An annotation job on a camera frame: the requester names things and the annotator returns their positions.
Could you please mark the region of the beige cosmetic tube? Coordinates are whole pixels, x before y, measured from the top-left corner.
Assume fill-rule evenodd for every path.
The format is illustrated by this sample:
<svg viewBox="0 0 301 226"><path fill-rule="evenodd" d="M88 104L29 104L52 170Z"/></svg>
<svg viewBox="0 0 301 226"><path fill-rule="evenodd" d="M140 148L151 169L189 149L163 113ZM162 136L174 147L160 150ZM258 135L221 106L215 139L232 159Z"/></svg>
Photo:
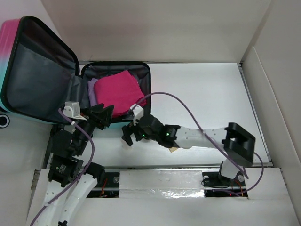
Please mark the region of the beige cosmetic tube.
<svg viewBox="0 0 301 226"><path fill-rule="evenodd" d="M169 152L173 153L174 151L176 151L178 149L179 149L178 147L171 147L171 148L169 148Z"/></svg>

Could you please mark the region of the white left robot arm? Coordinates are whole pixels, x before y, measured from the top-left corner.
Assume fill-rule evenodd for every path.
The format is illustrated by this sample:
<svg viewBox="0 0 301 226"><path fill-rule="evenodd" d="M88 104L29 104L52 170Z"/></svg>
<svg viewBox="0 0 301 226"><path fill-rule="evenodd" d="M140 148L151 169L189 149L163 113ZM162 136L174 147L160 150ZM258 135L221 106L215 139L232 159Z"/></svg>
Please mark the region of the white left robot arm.
<svg viewBox="0 0 301 226"><path fill-rule="evenodd" d="M113 109L104 104L81 109L79 102L65 102L59 108L59 114L75 128L53 136L47 190L32 226L70 226L88 194L105 182L104 166L92 162L92 136L96 128L110 126Z"/></svg>

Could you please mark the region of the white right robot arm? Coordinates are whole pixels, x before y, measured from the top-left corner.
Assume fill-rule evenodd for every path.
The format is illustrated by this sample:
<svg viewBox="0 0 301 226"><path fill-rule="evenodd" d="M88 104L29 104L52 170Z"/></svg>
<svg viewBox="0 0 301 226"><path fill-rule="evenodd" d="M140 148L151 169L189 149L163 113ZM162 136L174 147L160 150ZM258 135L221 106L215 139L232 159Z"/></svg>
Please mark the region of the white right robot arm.
<svg viewBox="0 0 301 226"><path fill-rule="evenodd" d="M122 132L122 139L128 146L133 144L131 136L134 136L136 141L152 140L171 152L179 148L214 148L226 158L219 169L223 178L234 180L239 173L244 173L244 168L253 165L256 139L234 122L225 128L201 130L163 124L153 115L145 115L123 126Z"/></svg>

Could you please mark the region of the purple shirt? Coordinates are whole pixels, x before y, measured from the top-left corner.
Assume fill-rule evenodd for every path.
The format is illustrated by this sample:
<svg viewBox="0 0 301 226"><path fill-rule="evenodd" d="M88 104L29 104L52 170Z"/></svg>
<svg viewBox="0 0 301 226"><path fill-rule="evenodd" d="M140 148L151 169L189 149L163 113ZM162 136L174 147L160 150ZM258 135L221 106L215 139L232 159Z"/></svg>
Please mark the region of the purple shirt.
<svg viewBox="0 0 301 226"><path fill-rule="evenodd" d="M87 83L88 87L88 97L89 97L89 102L90 106L95 106L97 105L97 100L95 97L95 92L94 92L94 84L98 81L98 79L93 78Z"/></svg>

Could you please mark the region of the pink and teal suitcase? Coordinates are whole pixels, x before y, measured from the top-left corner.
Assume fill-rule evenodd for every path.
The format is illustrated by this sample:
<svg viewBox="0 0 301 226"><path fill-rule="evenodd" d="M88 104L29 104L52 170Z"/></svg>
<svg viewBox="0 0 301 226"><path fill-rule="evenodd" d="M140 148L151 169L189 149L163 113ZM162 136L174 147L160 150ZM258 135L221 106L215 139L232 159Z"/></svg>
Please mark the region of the pink and teal suitcase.
<svg viewBox="0 0 301 226"><path fill-rule="evenodd" d="M80 68L75 53L40 19L24 16L0 29L0 108L52 124L65 124L58 109L67 101L90 106L87 84L128 71L143 94L151 70L139 61L93 61Z"/></svg>

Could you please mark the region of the pink cloth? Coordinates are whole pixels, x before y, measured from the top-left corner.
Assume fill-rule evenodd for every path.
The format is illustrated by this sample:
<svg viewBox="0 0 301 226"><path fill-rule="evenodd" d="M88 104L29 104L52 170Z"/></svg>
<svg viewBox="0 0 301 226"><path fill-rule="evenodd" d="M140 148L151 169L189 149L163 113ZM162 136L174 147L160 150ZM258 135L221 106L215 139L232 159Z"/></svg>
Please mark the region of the pink cloth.
<svg viewBox="0 0 301 226"><path fill-rule="evenodd" d="M99 79L94 83L98 104L113 105L112 118L125 115L129 108L144 97L138 80L129 71Z"/></svg>

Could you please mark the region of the metal base rail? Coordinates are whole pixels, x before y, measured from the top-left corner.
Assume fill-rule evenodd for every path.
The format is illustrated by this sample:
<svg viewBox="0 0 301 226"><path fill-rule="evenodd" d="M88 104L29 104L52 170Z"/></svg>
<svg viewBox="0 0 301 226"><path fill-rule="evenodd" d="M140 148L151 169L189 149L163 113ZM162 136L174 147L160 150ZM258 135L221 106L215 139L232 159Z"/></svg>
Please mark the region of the metal base rail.
<svg viewBox="0 0 301 226"><path fill-rule="evenodd" d="M89 198L201 198L246 197L245 179L220 177L210 169L139 169L108 171L88 193Z"/></svg>

